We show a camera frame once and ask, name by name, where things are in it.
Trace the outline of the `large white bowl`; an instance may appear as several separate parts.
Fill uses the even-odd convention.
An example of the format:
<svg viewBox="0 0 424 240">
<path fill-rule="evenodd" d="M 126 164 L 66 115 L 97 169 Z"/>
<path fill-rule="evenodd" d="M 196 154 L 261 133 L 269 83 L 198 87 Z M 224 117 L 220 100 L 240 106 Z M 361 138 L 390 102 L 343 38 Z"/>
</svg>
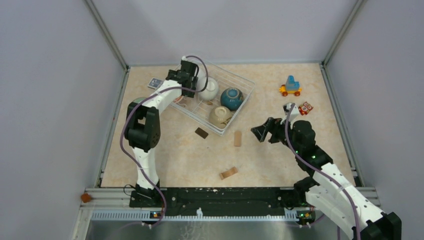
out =
<svg viewBox="0 0 424 240">
<path fill-rule="evenodd" d="M 197 81 L 196 89 L 202 90 L 205 87 L 206 84 L 206 77 L 203 77 Z M 206 89 L 202 92 L 198 93 L 198 96 L 203 101 L 212 101 L 219 92 L 219 84 L 218 82 L 212 78 L 209 77 L 207 81 Z"/>
</svg>

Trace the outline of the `white orange pattern bowl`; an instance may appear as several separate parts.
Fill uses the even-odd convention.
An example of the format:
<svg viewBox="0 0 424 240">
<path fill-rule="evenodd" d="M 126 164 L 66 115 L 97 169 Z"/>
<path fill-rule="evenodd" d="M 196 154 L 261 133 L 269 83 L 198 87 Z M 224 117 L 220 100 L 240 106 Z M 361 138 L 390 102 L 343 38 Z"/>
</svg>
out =
<svg viewBox="0 0 424 240">
<path fill-rule="evenodd" d="M 173 101 L 173 103 L 175 103 L 175 104 L 178 104 L 180 101 L 182 101 L 184 99 L 184 97 L 183 96 L 179 96 L 179 97 L 177 97 L 174 101 Z"/>
</svg>

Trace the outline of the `light green celadon bowl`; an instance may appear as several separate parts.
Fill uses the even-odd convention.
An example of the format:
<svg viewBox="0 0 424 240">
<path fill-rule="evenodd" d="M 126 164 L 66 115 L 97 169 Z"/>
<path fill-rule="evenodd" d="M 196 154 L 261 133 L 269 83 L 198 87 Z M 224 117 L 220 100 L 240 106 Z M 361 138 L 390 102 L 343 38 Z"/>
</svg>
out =
<svg viewBox="0 0 424 240">
<path fill-rule="evenodd" d="M 145 97 L 138 97 L 136 99 L 133 100 L 134 103 L 139 104 L 141 102 L 143 102 L 146 98 Z"/>
</svg>

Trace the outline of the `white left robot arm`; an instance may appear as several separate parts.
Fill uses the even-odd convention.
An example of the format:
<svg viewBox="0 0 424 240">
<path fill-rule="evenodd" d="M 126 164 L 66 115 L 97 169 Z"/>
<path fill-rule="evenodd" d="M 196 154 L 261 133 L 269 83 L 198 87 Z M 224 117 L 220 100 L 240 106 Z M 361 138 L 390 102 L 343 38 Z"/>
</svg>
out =
<svg viewBox="0 0 424 240">
<path fill-rule="evenodd" d="M 182 60 L 180 68 L 169 70 L 160 85 L 150 96 L 139 97 L 127 107 L 126 121 L 121 140 L 127 140 L 137 165 L 138 179 L 134 193 L 149 207 L 160 202 L 159 177 L 155 166 L 155 150 L 161 137 L 160 115 L 177 98 L 193 98 L 196 93 L 199 66 Z"/>
</svg>

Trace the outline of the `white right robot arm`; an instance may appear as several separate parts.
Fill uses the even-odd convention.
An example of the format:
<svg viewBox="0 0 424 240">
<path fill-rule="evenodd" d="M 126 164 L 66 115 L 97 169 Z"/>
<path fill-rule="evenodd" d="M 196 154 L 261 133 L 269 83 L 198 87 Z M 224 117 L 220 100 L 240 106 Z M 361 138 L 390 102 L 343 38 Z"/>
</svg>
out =
<svg viewBox="0 0 424 240">
<path fill-rule="evenodd" d="M 308 177 L 294 185 L 293 200 L 297 205 L 316 207 L 351 240 L 402 238 L 400 217 L 394 212 L 384 212 L 352 185 L 333 159 L 316 144 L 316 133 L 310 122 L 291 123 L 270 117 L 262 125 L 251 128 L 251 132 L 259 142 L 264 142 L 270 134 L 269 143 L 287 146 L 298 166 L 307 172 Z"/>
</svg>

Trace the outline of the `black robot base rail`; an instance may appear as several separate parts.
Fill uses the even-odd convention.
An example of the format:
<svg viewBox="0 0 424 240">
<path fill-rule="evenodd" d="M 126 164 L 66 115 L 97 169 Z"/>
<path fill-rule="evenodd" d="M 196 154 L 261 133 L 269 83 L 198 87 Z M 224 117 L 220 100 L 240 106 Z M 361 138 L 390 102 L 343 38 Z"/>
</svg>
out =
<svg viewBox="0 0 424 240">
<path fill-rule="evenodd" d="M 265 217 L 310 205 L 292 187 L 168 187 L 133 190 L 129 207 L 159 209 L 166 217 Z"/>
</svg>

